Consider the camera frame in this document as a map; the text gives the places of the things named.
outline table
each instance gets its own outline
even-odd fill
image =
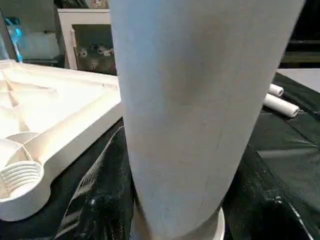
[[[292,77],[293,79],[297,80],[298,82],[301,82],[316,91],[320,92],[320,84],[318,86],[318,81],[315,79],[318,78],[320,75],[320,69],[306,69],[299,71],[298,69],[280,69],[278,72],[285,74],[287,76]],[[292,86],[295,86],[295,83],[293,81],[289,81],[288,83],[285,82],[284,85],[288,84],[285,87],[285,91],[291,89]],[[291,160],[295,162],[296,164],[299,163],[299,158],[296,158],[298,149],[306,149],[305,145],[294,145],[297,143],[297,141],[292,141],[292,139],[298,139],[299,141],[302,141],[302,143],[307,143],[307,149],[310,145],[310,141],[308,141],[310,138],[315,138],[315,140],[318,140],[316,136],[311,135],[312,129],[309,129],[308,126],[311,128],[316,126],[318,122],[314,120],[314,117],[311,117],[312,114],[314,116],[317,116],[317,111],[313,109],[314,106],[317,105],[317,102],[319,102],[320,106],[320,97],[318,93],[313,93],[313,102],[312,104],[309,103],[305,107],[305,113],[308,111],[310,113],[308,114],[300,114],[296,119],[294,119],[291,122],[288,122],[287,120],[283,120],[279,116],[275,115],[274,113],[268,111],[268,110],[262,110],[260,118],[257,122],[257,125],[253,131],[252,138],[250,140],[251,146],[254,146],[257,150],[258,154],[263,156],[263,160],[266,161],[266,169],[269,171],[271,170],[273,174],[280,174],[280,178],[282,178],[281,181],[286,183],[286,187],[289,188],[291,191],[298,193],[297,196],[302,198],[304,203],[307,203],[305,209],[311,209],[313,211],[313,219],[318,218],[318,224],[320,224],[320,206],[314,206],[315,200],[318,199],[320,196],[320,192],[317,192],[316,188],[317,186],[310,185],[308,188],[312,191],[304,192],[303,187],[300,185],[294,186],[292,182],[292,177],[295,177],[295,175],[290,175],[290,172],[288,172],[286,169],[295,170],[294,165],[288,164]],[[295,99],[296,101],[300,101],[300,104],[303,104],[304,99],[303,97],[298,97]],[[301,126],[301,123],[308,123],[307,126]],[[291,138],[291,141],[289,141],[289,145],[287,147],[292,148],[291,153],[289,154],[291,158],[278,158],[275,161],[274,158],[268,157],[268,154],[270,154],[269,149],[274,149],[274,144],[278,144],[278,141],[281,141],[282,135],[284,133],[287,133],[286,131],[289,131],[289,135],[291,136],[292,133],[292,127],[290,127],[290,124],[292,126],[295,126],[296,128],[300,129],[301,131],[304,131],[304,134],[307,135],[307,137],[301,137],[301,138]],[[51,237],[54,236],[59,225],[60,221],[65,213],[65,210],[68,206],[68,203],[79,183],[83,175],[87,172],[87,170],[91,167],[93,162],[97,159],[101,151],[106,146],[107,142],[109,141],[110,137],[114,134],[114,132],[123,125],[123,121],[120,120],[117,122],[111,129],[107,130],[105,134],[103,134],[92,146],[90,146],[76,161],[73,162],[73,164],[68,167],[60,176],[58,176],[51,185],[51,196],[48,201],[48,203],[41,209],[38,213],[35,215],[22,220],[18,222],[4,222],[0,221],[0,239],[26,239],[26,238],[40,238],[40,237]],[[275,131],[270,131],[270,126],[275,126]],[[246,156],[250,155],[252,152],[248,151],[245,153]],[[318,173],[318,162],[320,162],[320,156],[318,158],[318,153],[315,154],[316,158],[311,159],[310,163],[313,164],[313,174],[311,177],[319,176]],[[305,181],[307,181],[308,184],[310,184],[312,181],[318,182],[318,178],[313,179],[307,179],[308,178],[308,171],[303,172],[303,176]],[[241,183],[240,179],[235,178],[235,180],[232,183],[231,190],[235,191],[235,189],[239,190],[239,194],[243,195],[244,189],[242,188],[244,185]],[[230,206],[232,203],[224,204],[223,207],[225,211],[228,209],[232,210],[232,206]],[[227,221],[230,221],[230,211],[229,214],[226,214]],[[232,220],[230,221],[230,229],[232,233],[238,233],[239,229],[235,230],[235,224]]]

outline black tablecloth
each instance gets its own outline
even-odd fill
[[[223,204],[236,240],[320,239],[320,94],[276,74],[289,119],[263,109]]]
[[[274,82],[303,111],[294,119],[261,111],[223,203],[226,221],[235,239],[309,239],[308,234],[317,239],[320,94],[280,74]],[[120,120],[53,181],[50,199],[38,213],[0,221],[0,239],[54,236],[80,180],[122,125]]]

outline black fabric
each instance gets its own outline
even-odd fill
[[[54,237],[80,180],[104,150],[111,136],[121,126],[123,126],[122,119],[108,131],[106,129],[106,133],[52,182],[50,198],[39,212],[21,221],[0,220],[0,239]]]
[[[128,240],[134,198],[124,127],[80,181],[57,240]]]
[[[264,108],[223,208],[235,240],[320,239],[320,94],[281,75],[289,119]]]

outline blue light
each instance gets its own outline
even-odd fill
[[[18,36],[18,37],[21,37],[22,36],[22,32],[19,28],[16,28],[15,29],[15,34]]]

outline white cardboard tube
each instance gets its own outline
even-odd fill
[[[294,118],[298,115],[299,107],[290,102],[282,100],[271,94],[267,94],[264,98],[263,105],[270,108],[288,118]]]
[[[304,0],[108,2],[137,195],[151,233],[184,236],[220,206]]]
[[[276,97],[281,97],[284,94],[284,88],[275,84],[270,84],[268,93]]]

